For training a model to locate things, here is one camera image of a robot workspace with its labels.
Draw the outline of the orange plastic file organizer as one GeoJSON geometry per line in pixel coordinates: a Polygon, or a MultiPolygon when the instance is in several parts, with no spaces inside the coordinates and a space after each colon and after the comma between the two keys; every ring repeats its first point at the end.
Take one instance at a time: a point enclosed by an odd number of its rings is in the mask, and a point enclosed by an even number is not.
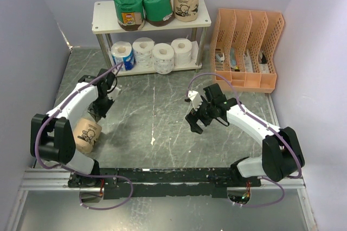
{"type": "Polygon", "coordinates": [[[284,25],[280,12],[219,9],[210,43],[213,82],[224,91],[272,93],[273,56],[284,25]]]}

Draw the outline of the brown cartoon paper roll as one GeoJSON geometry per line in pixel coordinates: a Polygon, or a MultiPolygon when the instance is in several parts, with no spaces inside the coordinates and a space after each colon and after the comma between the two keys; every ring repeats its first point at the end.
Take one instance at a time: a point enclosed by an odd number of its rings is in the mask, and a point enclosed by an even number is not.
{"type": "Polygon", "coordinates": [[[182,22],[191,22],[198,17],[199,0],[173,0],[175,17],[182,22]]]}

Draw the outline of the white floral roll front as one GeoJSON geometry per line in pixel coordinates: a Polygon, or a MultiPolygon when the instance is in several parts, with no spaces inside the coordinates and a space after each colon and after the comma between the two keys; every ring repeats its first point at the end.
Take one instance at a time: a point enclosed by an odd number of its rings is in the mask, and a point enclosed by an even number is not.
{"type": "Polygon", "coordinates": [[[136,39],[132,44],[134,58],[136,64],[142,68],[150,68],[153,66],[152,51],[155,42],[148,37],[136,39]]]}

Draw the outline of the blue paper roll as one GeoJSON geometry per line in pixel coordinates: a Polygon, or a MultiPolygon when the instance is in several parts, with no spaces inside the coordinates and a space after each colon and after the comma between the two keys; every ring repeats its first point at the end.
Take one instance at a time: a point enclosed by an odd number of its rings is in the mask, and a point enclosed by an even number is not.
{"type": "Polygon", "coordinates": [[[129,71],[134,68],[135,59],[132,45],[129,42],[118,41],[111,47],[111,57],[115,65],[123,62],[121,71],[129,71]]]}

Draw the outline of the aluminium frame rail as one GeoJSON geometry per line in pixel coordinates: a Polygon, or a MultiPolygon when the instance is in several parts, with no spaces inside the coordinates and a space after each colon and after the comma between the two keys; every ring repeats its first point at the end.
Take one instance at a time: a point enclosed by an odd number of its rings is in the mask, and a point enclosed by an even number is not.
{"type": "MultiPolygon", "coordinates": [[[[70,173],[62,169],[33,169],[29,168],[25,171],[20,184],[21,190],[81,190],[81,191],[96,191],[97,188],[70,188],[68,180],[70,173]]],[[[252,189],[276,189],[283,187],[284,189],[305,189],[306,185],[303,179],[284,179],[278,184],[273,184],[269,181],[261,180],[259,187],[252,185],[252,189]]]]}

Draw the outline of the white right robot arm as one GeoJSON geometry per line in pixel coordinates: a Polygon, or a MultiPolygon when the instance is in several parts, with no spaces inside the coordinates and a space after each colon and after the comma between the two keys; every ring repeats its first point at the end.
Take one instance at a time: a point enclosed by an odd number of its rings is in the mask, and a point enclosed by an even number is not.
{"type": "Polygon", "coordinates": [[[236,98],[228,99],[218,84],[204,88],[203,95],[188,91],[186,101],[192,104],[185,117],[192,132],[202,134],[203,128],[216,120],[223,126],[237,126],[262,147],[260,156],[245,157],[230,166],[235,186],[244,185],[250,177],[279,182],[294,172],[301,176],[305,160],[293,128],[280,128],[261,119],[236,98]]]}

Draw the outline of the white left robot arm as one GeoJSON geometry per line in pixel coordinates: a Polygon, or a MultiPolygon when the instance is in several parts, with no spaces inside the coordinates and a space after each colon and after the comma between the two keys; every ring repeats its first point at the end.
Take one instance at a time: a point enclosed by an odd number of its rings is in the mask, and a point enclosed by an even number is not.
{"type": "Polygon", "coordinates": [[[45,114],[31,119],[30,153],[45,169],[61,166],[81,174],[88,187],[101,181],[99,163],[76,148],[73,128],[88,108],[95,121],[106,117],[114,101],[108,97],[117,76],[101,69],[98,76],[81,77],[68,97],[45,114]]]}

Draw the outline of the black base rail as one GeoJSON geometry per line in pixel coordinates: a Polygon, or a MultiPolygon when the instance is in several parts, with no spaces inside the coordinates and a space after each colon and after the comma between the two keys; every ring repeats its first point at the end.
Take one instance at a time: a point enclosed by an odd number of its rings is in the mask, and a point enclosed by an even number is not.
{"type": "Polygon", "coordinates": [[[226,168],[101,168],[104,179],[104,199],[127,198],[133,183],[132,197],[211,196],[227,198],[227,189],[247,184],[259,187],[257,177],[244,178],[234,166],[226,168]]]}

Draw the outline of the white unwrapped loose-end roll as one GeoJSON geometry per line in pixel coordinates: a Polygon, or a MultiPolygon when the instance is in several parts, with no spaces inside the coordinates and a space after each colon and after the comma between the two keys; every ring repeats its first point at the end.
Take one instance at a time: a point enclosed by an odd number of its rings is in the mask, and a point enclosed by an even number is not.
{"type": "Polygon", "coordinates": [[[190,41],[187,38],[177,38],[171,42],[171,47],[174,50],[175,67],[182,67],[192,61],[197,42],[190,41]]]}

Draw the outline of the green paper roll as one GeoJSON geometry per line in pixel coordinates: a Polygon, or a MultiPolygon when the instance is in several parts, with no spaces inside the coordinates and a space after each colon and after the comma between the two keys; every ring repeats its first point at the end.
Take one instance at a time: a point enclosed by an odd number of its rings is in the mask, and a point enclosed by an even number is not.
{"type": "Polygon", "coordinates": [[[146,20],[155,27],[162,27],[174,19],[171,0],[143,0],[146,20]]]}

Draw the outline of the green torn roll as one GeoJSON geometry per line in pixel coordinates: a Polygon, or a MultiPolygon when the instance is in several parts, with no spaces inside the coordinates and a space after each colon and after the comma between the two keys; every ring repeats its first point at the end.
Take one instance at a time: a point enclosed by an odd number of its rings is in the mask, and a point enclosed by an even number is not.
{"type": "Polygon", "coordinates": [[[145,24],[143,0],[113,0],[117,21],[126,31],[140,30],[145,24]]]}

